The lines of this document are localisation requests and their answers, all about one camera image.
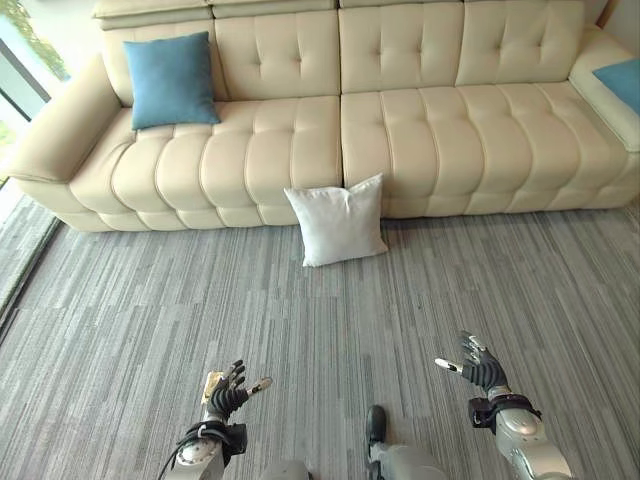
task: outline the wall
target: wall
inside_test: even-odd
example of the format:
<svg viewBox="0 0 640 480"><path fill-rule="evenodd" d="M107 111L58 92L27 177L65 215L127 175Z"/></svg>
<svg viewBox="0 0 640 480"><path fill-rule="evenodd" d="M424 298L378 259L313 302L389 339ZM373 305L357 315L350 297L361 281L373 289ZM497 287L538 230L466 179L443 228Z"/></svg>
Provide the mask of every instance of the wall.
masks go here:
<svg viewBox="0 0 640 480"><path fill-rule="evenodd" d="M640 56L640 0L620 0L604 30Z"/></svg>

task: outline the floor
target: floor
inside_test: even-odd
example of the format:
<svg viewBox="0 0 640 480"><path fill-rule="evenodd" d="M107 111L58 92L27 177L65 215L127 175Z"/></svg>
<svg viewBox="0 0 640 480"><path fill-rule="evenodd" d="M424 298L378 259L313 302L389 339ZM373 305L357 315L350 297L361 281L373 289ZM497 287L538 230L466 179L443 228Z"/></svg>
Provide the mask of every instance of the floor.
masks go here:
<svg viewBox="0 0 640 480"><path fill-rule="evenodd" d="M363 418L452 480L507 480L438 369L480 335L543 411L581 480L640 466L640 209L384 222L387 254L302 268L297 227L83 234L62 227L0 346L0 478L155 478L201 414L206 374L237 358L274 385L234 418L249 449L364 477Z"/></svg>

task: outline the tufted upholstery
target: tufted upholstery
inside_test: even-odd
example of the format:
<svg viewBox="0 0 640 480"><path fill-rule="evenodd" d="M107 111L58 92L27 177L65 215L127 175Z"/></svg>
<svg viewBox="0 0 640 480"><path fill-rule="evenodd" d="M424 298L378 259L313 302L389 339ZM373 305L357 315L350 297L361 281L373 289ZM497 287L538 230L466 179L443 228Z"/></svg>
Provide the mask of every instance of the tufted upholstery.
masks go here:
<svg viewBox="0 0 640 480"><path fill-rule="evenodd" d="M568 82L343 95L342 138L347 187L385 173L386 217L620 205L640 181Z"/></svg>
<svg viewBox="0 0 640 480"><path fill-rule="evenodd" d="M456 85L560 82L584 28L582 0L465 3Z"/></svg>
<svg viewBox="0 0 640 480"><path fill-rule="evenodd" d="M462 3L340 10L344 93L453 85Z"/></svg>
<svg viewBox="0 0 640 480"><path fill-rule="evenodd" d="M232 100L338 95L335 10L216 20Z"/></svg>
<svg viewBox="0 0 640 480"><path fill-rule="evenodd" d="M217 125L132 132L122 109L69 184L21 181L81 230L297 223L285 187L339 186L337 97L218 103Z"/></svg>
<svg viewBox="0 0 640 480"><path fill-rule="evenodd" d="M338 18L335 10L214 22L122 28L103 32L104 59L113 88L125 106L133 89L123 48L125 41L209 32L216 100L264 100L338 95Z"/></svg>

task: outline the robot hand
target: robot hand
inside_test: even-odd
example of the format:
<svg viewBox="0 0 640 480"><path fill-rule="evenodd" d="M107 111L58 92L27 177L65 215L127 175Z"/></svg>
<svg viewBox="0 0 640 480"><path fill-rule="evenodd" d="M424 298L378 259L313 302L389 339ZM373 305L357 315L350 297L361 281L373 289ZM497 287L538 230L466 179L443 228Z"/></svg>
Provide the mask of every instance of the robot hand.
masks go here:
<svg viewBox="0 0 640 480"><path fill-rule="evenodd" d="M272 380L265 377L251 388L239 388L245 380L244 371L242 360L238 360L222 373L207 400L204 418L189 428L178 442L162 468L159 480L170 464L168 478L171 480L218 480L231 457L245 452L246 425L227 425L227 420L249 398L268 388Z"/></svg>
<svg viewBox="0 0 640 480"><path fill-rule="evenodd" d="M511 392L507 375L489 349L475 335L464 330L458 338L465 352L464 365L460 366L442 358L437 358L436 364L461 374L462 378L481 387L489 398Z"/></svg>
<svg viewBox="0 0 640 480"><path fill-rule="evenodd" d="M564 456L546 436L542 414L524 395L511 392L500 362L469 332L460 333L465 351L463 365L436 359L436 364L458 373L481 387L488 398L469 400L474 428L490 428L500 453L509 460L516 478L524 480L568 480L571 470Z"/></svg>
<svg viewBox="0 0 640 480"><path fill-rule="evenodd" d="M238 388L245 378L241 376L245 371L242 360L231 364L220 377L218 383L211 392L207 402L207 413L215 419L226 423L231 414L240 408L252 395L268 388L272 380L265 377L249 389Z"/></svg>

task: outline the cream leather sofa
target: cream leather sofa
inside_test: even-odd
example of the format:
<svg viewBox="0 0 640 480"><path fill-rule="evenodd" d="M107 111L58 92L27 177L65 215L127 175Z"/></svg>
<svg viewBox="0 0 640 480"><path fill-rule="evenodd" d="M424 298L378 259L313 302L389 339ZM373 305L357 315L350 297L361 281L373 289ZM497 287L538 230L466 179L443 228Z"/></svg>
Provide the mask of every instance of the cream leather sofa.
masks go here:
<svg viewBox="0 0 640 480"><path fill-rule="evenodd" d="M631 55L585 28L580 0L209 3L103 0L102 56L8 174L88 231L294 224L284 187L378 172L390 218L609 208L640 191L640 120L591 73ZM222 123L132 131L122 42L199 31Z"/></svg>

